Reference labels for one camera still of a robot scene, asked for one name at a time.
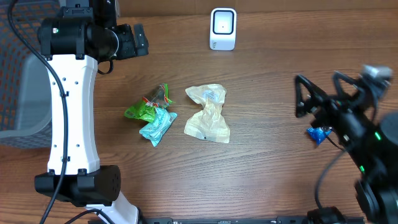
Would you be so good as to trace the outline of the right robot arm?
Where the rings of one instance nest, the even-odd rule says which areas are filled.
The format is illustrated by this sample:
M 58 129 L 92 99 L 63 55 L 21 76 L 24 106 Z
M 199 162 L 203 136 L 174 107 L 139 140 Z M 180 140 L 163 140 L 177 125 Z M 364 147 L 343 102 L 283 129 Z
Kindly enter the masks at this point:
M 397 223 L 397 113 L 378 124 L 365 115 L 369 107 L 378 107 L 391 78 L 388 67 L 367 66 L 358 79 L 335 72 L 336 94 L 328 95 L 303 75 L 295 77 L 296 117 L 312 113 L 313 128 L 336 133 L 342 152 L 361 171 L 356 199 L 372 223 Z

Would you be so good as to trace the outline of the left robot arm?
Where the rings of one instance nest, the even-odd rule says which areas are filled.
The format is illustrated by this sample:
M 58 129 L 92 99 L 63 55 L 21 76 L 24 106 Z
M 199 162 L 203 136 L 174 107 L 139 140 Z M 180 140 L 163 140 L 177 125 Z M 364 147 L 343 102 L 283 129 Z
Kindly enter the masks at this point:
M 67 1 L 38 31 L 47 67 L 52 146 L 47 171 L 35 177 L 38 193 L 96 213 L 105 223 L 144 223 L 121 192 L 121 172 L 103 166 L 96 150 L 93 92 L 98 64 L 147 55 L 141 24 L 119 25 L 117 1 Z

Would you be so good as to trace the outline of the green snack packet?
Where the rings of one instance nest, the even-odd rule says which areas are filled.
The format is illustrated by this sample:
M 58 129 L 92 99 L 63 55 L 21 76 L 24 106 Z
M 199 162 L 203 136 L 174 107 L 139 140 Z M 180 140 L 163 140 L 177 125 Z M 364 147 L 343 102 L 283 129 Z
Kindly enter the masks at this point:
M 169 86 L 161 83 L 151 92 L 130 106 L 124 116 L 129 119 L 141 119 L 152 123 L 155 120 L 155 109 L 169 107 L 173 101 L 169 98 Z

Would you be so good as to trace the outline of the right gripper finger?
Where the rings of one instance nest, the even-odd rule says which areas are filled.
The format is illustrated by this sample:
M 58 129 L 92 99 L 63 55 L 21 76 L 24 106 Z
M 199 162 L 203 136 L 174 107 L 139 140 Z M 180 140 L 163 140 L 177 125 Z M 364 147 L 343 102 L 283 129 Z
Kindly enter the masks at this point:
M 295 116 L 301 118 L 315 112 L 328 95 L 303 75 L 295 77 Z
M 364 101 L 366 92 L 360 87 L 359 80 L 334 71 L 332 81 L 339 99 L 349 101 L 351 105 L 359 105 Z

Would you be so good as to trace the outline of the teal white snack packet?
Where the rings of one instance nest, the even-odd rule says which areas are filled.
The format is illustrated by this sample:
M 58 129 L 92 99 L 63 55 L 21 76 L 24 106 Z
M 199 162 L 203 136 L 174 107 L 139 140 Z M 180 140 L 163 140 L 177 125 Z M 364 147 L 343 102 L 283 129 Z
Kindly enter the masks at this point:
M 177 113 L 169 113 L 166 109 L 155 108 L 154 121 L 146 124 L 139 133 L 156 147 L 177 116 Z

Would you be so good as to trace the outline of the beige wrapper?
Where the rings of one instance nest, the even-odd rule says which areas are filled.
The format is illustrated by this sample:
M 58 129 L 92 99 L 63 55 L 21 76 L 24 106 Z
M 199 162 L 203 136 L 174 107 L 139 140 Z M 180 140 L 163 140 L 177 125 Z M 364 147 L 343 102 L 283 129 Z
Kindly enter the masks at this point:
M 206 141 L 229 143 L 230 128 L 221 115 L 227 90 L 220 84 L 191 86 L 187 96 L 203 109 L 190 117 L 184 133 Z

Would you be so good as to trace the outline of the white barcode scanner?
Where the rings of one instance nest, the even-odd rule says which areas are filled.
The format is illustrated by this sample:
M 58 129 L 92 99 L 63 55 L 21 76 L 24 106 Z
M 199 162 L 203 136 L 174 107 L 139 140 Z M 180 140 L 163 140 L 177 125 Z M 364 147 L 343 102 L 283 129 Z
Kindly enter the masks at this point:
M 233 8 L 217 7 L 210 16 L 210 49 L 233 50 L 236 44 L 236 11 Z

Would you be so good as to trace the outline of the blue snack packet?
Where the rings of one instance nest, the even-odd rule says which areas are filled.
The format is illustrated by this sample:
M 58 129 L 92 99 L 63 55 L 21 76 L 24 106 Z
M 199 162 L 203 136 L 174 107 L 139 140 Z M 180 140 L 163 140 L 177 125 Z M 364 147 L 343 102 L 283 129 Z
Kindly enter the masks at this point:
M 307 134 L 312 138 L 317 146 L 319 146 L 325 139 L 327 139 L 331 132 L 331 127 L 307 128 Z

